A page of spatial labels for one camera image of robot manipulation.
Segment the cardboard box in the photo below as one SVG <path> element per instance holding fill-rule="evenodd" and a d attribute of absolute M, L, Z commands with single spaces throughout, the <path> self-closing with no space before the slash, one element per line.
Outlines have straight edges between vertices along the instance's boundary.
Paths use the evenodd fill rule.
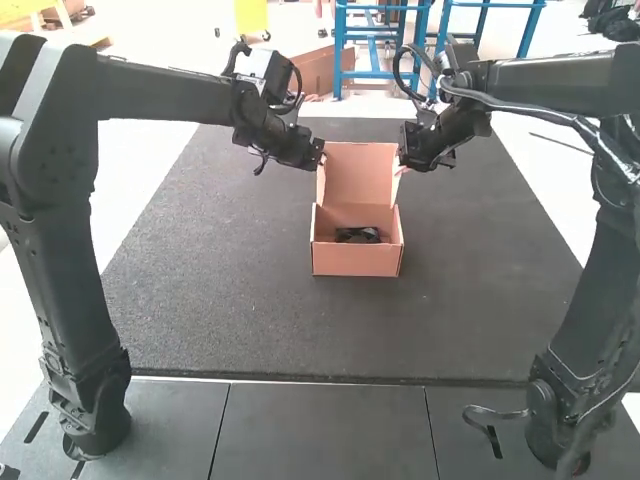
<path fill-rule="evenodd" d="M 328 45 L 312 52 L 303 53 L 291 58 L 293 64 L 298 67 L 302 75 L 302 91 L 307 95 L 316 94 L 318 96 L 333 92 L 333 62 L 335 58 L 335 47 Z M 348 47 L 342 50 L 341 58 L 342 70 L 355 70 L 356 49 Z M 353 79 L 346 79 L 343 85 L 353 84 Z M 295 75 L 291 77 L 289 90 L 297 91 L 298 81 Z"/>
<path fill-rule="evenodd" d="M 311 212 L 314 275 L 397 277 L 404 250 L 394 143 L 325 144 Z M 382 243 L 336 243 L 336 228 L 377 227 Z"/>

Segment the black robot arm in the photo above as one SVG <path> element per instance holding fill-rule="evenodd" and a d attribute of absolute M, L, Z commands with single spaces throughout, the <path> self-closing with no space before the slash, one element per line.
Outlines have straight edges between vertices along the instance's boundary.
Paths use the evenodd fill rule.
<path fill-rule="evenodd" d="M 454 166 L 455 148 L 491 133 L 490 113 L 540 118 L 576 130 L 593 149 L 601 204 L 594 244 L 564 322 L 536 356 L 525 436 L 532 453 L 565 480 L 584 471 L 599 432 L 640 363 L 640 44 L 543 59 L 425 63 L 451 105 L 433 125 L 406 122 L 400 163 L 418 171 Z M 596 127 L 586 116 L 600 119 Z"/>
<path fill-rule="evenodd" d="M 234 68 L 240 53 L 248 61 Z M 232 127 L 231 141 L 262 157 L 256 173 L 269 158 L 313 171 L 322 154 L 323 141 L 296 125 L 301 98 L 287 92 L 288 59 L 243 44 L 229 66 L 225 76 L 156 68 L 0 32 L 0 224 L 37 315 L 40 364 L 73 458 L 113 450 L 130 424 L 129 357 L 111 323 L 89 221 L 98 122 Z"/>

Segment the blue frame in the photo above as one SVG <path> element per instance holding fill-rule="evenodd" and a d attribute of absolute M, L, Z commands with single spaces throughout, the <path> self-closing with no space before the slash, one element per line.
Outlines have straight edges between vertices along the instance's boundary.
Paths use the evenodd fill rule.
<path fill-rule="evenodd" d="M 413 35 L 413 43 L 424 47 L 425 32 L 429 19 L 429 9 L 431 0 L 418 0 L 418 5 L 408 5 L 408 0 L 402 0 L 400 5 L 350 5 L 347 0 L 336 0 L 336 38 L 335 54 L 333 65 L 333 96 L 338 100 L 342 99 L 342 81 L 346 78 L 376 78 L 393 79 L 392 72 L 385 72 L 380 68 L 378 58 L 377 42 L 385 40 L 393 41 L 397 51 L 404 43 L 404 29 L 408 10 L 416 10 L 416 29 Z M 347 10 L 364 10 L 368 25 L 366 27 L 350 27 L 347 25 Z M 397 27 L 389 25 L 389 16 L 385 18 L 384 25 L 375 25 L 371 11 L 384 10 L 385 12 L 400 11 L 400 18 Z M 369 48 L 369 58 L 371 59 L 371 70 L 342 71 L 342 49 L 347 40 L 366 40 Z M 420 65 L 416 61 L 413 72 L 401 74 L 403 79 L 409 80 L 412 89 L 418 87 L 420 79 Z"/>

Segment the cable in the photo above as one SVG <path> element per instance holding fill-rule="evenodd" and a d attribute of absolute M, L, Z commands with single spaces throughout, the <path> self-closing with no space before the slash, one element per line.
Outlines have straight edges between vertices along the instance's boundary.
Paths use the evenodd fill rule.
<path fill-rule="evenodd" d="M 302 96 L 302 74 L 300 73 L 300 70 L 298 69 L 298 67 L 296 67 L 293 63 L 291 65 L 293 66 L 293 73 L 295 73 L 296 81 L 298 83 L 298 91 L 296 93 L 296 98 L 292 103 L 289 103 L 286 105 L 269 107 L 269 109 L 276 115 L 286 115 L 287 113 L 292 112 L 293 109 L 296 108 L 296 106 L 298 105 L 298 102 L 300 101 L 300 97 Z"/>
<path fill-rule="evenodd" d="M 496 410 L 492 410 L 487 407 L 481 407 L 479 405 L 467 405 L 466 407 L 464 407 L 464 409 L 462 410 L 462 419 L 464 420 L 464 422 L 467 425 L 482 432 L 493 445 L 493 443 L 495 442 L 495 431 L 491 432 L 491 430 L 489 429 L 489 425 L 485 426 L 479 422 L 476 422 L 469 416 L 470 414 L 482 415 L 483 417 L 488 417 L 494 421 L 516 420 L 518 418 L 528 417 L 529 409 L 526 408 L 524 410 L 514 410 L 512 412 L 498 412 Z"/>
<path fill-rule="evenodd" d="M 404 83 L 402 77 L 400 76 L 400 60 L 402 59 L 404 54 L 408 52 L 411 52 L 418 58 L 420 58 L 420 60 L 422 60 L 429 71 L 431 71 L 431 75 L 433 75 L 434 77 L 440 75 L 440 69 L 438 68 L 436 63 L 431 58 L 429 58 L 426 52 L 415 43 L 402 45 L 393 56 L 393 78 L 396 82 L 396 85 L 398 85 L 398 88 L 406 93 L 409 98 L 413 98 L 414 100 L 417 100 L 419 102 L 426 102 L 427 97 L 411 90 L 411 88 Z"/>
<path fill-rule="evenodd" d="M 229 51 L 229 58 L 227 59 L 227 65 L 224 67 L 224 70 L 220 75 L 223 77 L 230 76 L 233 71 L 236 69 L 236 58 L 240 53 L 244 53 L 245 56 L 251 55 L 251 47 L 244 42 L 236 42 L 236 44 L 231 47 Z"/>
<path fill-rule="evenodd" d="M 565 127 L 573 127 L 576 118 L 578 118 L 578 115 L 558 112 L 550 108 L 528 105 L 526 103 L 506 102 L 483 92 L 454 87 L 453 79 L 450 77 L 440 78 L 440 88 L 451 95 L 476 100 L 498 112 L 517 113 L 519 115 L 535 117 Z"/>

